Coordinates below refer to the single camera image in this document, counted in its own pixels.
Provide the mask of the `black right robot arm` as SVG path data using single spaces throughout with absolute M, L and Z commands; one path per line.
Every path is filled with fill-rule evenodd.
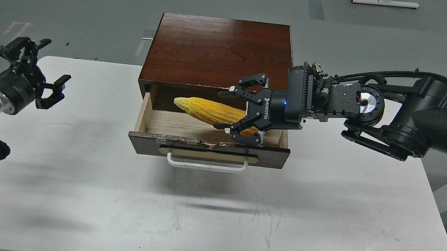
M 344 118 L 344 138 L 394 159 L 422 158 L 429 149 L 447 154 L 445 76 L 419 70 L 328 76 L 318 63 L 304 63 L 288 70 L 286 90 L 269 85 L 261 73 L 223 91 L 247 100 L 245 116 L 214 127 L 262 147 L 266 131 L 300 130 L 310 118 Z

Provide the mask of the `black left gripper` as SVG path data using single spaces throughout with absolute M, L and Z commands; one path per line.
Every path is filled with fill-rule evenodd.
M 37 66 L 38 51 L 51 42 L 46 38 L 36 44 L 29 37 L 17 37 L 0 46 L 0 57 L 11 65 L 0 73 L 0 113 L 16 115 L 33 100 L 37 109 L 46 110 L 64 99 L 63 90 L 71 75 L 46 83 L 45 75 Z M 47 98 L 42 97 L 45 89 L 52 90 Z

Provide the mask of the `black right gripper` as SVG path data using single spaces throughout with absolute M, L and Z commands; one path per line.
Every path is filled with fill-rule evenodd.
M 265 73 L 243 77 L 228 91 L 217 94 L 221 98 L 246 98 L 245 117 L 227 115 L 213 126 L 225 130 L 233 141 L 262 147 L 264 138 L 258 130 L 302 128 L 301 121 L 313 106 L 314 84 L 315 73 L 310 65 L 291 67 L 285 90 L 271 90 Z

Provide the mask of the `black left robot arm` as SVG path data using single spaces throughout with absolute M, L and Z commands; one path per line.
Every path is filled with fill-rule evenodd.
M 0 47 L 0 57 L 10 63 L 0 73 L 0 113 L 13 116 L 32 102 L 38 109 L 49 109 L 64 99 L 63 89 L 71 76 L 63 75 L 54 83 L 47 83 L 37 65 L 38 51 L 50 43 L 50 39 L 36 44 L 29 37 L 18 37 Z M 9 154 L 9 146 L 0 141 L 0 161 Z

